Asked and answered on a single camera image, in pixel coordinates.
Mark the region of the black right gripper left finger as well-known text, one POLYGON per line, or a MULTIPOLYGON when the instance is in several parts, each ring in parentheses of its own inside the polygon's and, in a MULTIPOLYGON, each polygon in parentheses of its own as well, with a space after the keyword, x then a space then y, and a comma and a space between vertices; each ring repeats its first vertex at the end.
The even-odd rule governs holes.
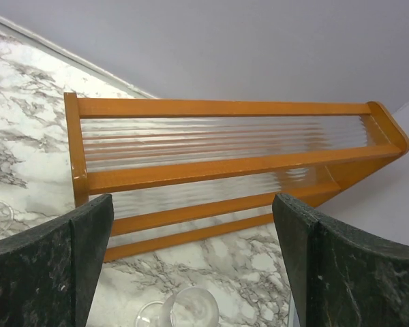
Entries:
POLYGON ((0 240, 0 326, 85 326, 113 220, 104 194, 0 240))

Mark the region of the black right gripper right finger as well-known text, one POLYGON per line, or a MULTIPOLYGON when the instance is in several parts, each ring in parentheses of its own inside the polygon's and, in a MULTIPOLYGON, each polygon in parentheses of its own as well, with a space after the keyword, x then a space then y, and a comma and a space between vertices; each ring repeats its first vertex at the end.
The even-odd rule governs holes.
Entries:
POLYGON ((273 220, 301 326, 409 326, 409 246, 277 194, 273 220))

